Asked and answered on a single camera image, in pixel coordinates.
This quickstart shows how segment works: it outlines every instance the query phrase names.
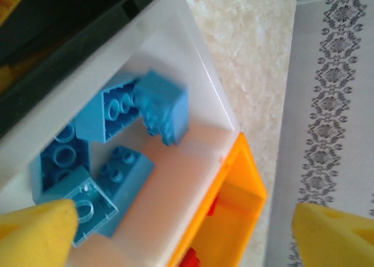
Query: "patterned rug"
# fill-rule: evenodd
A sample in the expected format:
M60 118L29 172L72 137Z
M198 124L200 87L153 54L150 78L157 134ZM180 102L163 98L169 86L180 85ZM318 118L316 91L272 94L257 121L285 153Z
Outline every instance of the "patterned rug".
M303 266L299 202L374 218L374 0L296 8L266 267Z

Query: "white plastic container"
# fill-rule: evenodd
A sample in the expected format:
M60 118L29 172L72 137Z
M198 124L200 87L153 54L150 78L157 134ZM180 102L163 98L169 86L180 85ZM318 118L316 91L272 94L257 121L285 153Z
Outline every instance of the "white plastic container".
M145 153L155 169L113 238L95 235L72 250L71 266L166 266L239 134L185 0L155 0L0 141L0 213L32 206L30 161L115 73L149 69L188 85L190 131L166 147L136 122L91 144L93 174L117 145Z

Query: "beige tile floor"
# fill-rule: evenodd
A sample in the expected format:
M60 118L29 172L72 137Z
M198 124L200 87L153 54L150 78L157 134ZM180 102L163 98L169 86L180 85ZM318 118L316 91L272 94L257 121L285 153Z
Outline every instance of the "beige tile floor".
M296 0L187 2L269 192L241 263L262 266Z

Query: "blue lego brick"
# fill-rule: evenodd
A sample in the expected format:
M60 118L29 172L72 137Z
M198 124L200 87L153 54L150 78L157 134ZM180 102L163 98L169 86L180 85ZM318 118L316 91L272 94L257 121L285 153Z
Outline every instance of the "blue lego brick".
M34 202L79 165L89 171L89 142L77 139L71 122L31 164Z
M106 143L134 122L139 116L132 98L136 81L134 75L116 74L75 117L77 137Z
M136 83L133 98L151 136L160 134L166 145L181 142L189 128L187 88L150 71Z
M97 183L119 213L98 230L99 234L113 235L153 168L154 164L139 152L121 146L112 151L111 160L101 167Z
M72 199L75 202L79 220L73 240L75 247L118 214L116 206L83 166L71 171L66 178L45 191L37 204L56 199Z

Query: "gray floral pattern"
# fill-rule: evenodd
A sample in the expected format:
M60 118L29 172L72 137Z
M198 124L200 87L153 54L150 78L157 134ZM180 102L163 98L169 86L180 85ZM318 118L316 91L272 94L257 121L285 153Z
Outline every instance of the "gray floral pattern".
M321 68L316 71L316 93L311 99L312 112L308 125L305 163L302 165L299 188L300 203L314 203L329 206L334 201L336 177L339 176L337 166L340 164L340 151L344 148L342 139L345 124L348 121L346 111L351 103L349 94L352 87L348 84L355 80L353 66L360 49L361 39L356 33L363 30L358 23L365 16L367 5L361 0L326 0L329 10L324 12L325 27L321 30L324 40L320 42L322 53L317 63ZM302 259L295 241L291 242L290 263L288 267L302 267Z

